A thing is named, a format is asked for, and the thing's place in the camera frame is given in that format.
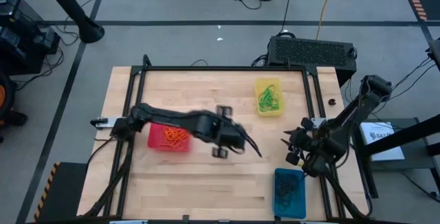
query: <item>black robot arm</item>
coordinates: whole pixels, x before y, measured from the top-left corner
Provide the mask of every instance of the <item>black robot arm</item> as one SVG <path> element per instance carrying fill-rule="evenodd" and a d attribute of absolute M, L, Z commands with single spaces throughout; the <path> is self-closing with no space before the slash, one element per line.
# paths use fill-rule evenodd
<path fill-rule="evenodd" d="M 381 102 L 391 96 L 391 83 L 379 76 L 365 76 L 359 95 L 336 118 L 324 121 L 316 129 L 307 118 L 301 122 L 302 128 L 286 131 L 289 141 L 284 141 L 290 152 L 286 160 L 298 165 L 303 151 L 309 152 L 304 159 L 302 170 L 311 177 L 325 176 L 340 196 L 347 210 L 354 218 L 365 218 L 330 173 L 329 165 L 335 164 L 348 151 L 352 132 L 363 122 Z"/>
<path fill-rule="evenodd" d="M 131 109 L 129 117 L 115 125 L 112 135 L 126 139 L 128 135 L 133 135 L 133 131 L 140 132 L 146 123 L 152 122 L 183 128 L 203 142 L 216 144 L 218 148 L 212 150 L 214 157 L 227 157 L 223 147 L 236 153 L 244 152 L 246 141 L 261 157 L 258 146 L 240 124 L 232 121 L 231 116 L 231 107 L 217 106 L 217 114 L 207 110 L 181 113 L 141 103 Z"/>

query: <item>green plastic pieces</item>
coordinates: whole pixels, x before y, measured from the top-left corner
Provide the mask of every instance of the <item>green plastic pieces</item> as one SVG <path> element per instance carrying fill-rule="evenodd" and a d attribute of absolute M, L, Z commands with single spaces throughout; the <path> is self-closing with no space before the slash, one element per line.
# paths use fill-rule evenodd
<path fill-rule="evenodd" d="M 266 87 L 264 92 L 258 97 L 258 108 L 261 112 L 277 111 L 280 109 L 278 104 L 278 94 L 275 93 L 275 86 Z"/>

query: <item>screw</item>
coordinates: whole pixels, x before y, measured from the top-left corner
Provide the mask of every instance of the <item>screw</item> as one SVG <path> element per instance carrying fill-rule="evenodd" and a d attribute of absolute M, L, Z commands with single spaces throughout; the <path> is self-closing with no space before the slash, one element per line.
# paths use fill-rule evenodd
<path fill-rule="evenodd" d="M 330 105 L 335 105 L 336 104 L 336 100 L 335 99 L 330 99 L 329 100 L 329 104 Z"/>

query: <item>blue bin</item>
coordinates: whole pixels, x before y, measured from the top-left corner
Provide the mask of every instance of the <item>blue bin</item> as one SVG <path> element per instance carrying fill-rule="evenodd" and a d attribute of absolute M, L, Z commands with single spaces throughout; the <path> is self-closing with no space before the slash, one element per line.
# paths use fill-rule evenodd
<path fill-rule="evenodd" d="M 305 219 L 305 176 L 301 170 L 275 169 L 274 214 L 279 217 Z"/>

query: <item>gray floor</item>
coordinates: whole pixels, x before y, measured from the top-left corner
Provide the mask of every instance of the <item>gray floor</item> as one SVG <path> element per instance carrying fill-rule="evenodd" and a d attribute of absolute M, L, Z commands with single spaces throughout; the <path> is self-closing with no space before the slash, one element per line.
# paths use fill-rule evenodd
<path fill-rule="evenodd" d="M 55 0 L 26 0 L 44 19 L 63 20 L 64 11 Z M 249 5 L 257 4 L 247 0 Z M 263 3 L 260 10 L 247 10 L 234 0 L 102 0 L 100 21 L 185 20 L 282 20 L 287 0 Z M 317 21 L 324 0 L 291 0 L 287 19 Z M 90 13 L 94 1 L 85 6 Z M 407 0 L 330 0 L 326 21 L 416 21 Z M 279 26 L 188 25 L 106 26 L 105 37 L 87 45 L 70 93 L 63 118 L 49 154 L 28 220 L 30 221 L 52 164 L 57 161 L 86 162 L 96 131 L 89 125 L 99 116 L 111 68 L 139 65 L 148 54 L 154 65 L 189 65 L 198 59 L 210 65 L 249 65 L 265 52 L 268 39 Z M 314 38 L 315 26 L 287 26 L 299 38 Z M 433 37 L 440 27 L 430 27 Z M 366 74 L 397 82 L 426 58 L 427 43 L 419 27 L 323 27 L 320 39 L 353 43 L 358 51 L 357 73 L 351 93 Z M 40 78 L 16 95 L 16 108 L 30 117 L 22 128 L 3 132 L 0 145 L 0 219 L 14 223 L 39 159 L 78 43 L 62 47 L 65 62 L 51 76 Z M 396 92 L 408 87 L 409 78 Z M 418 117 L 424 120 L 440 113 L 435 97 L 440 94 L 439 72 L 431 69 L 407 94 L 389 102 L 380 117 Z M 411 176 L 429 191 L 435 184 L 427 170 Z M 375 173 L 379 199 L 373 200 L 373 216 L 381 220 L 437 223 L 440 206 L 428 199 L 397 173 Z"/>

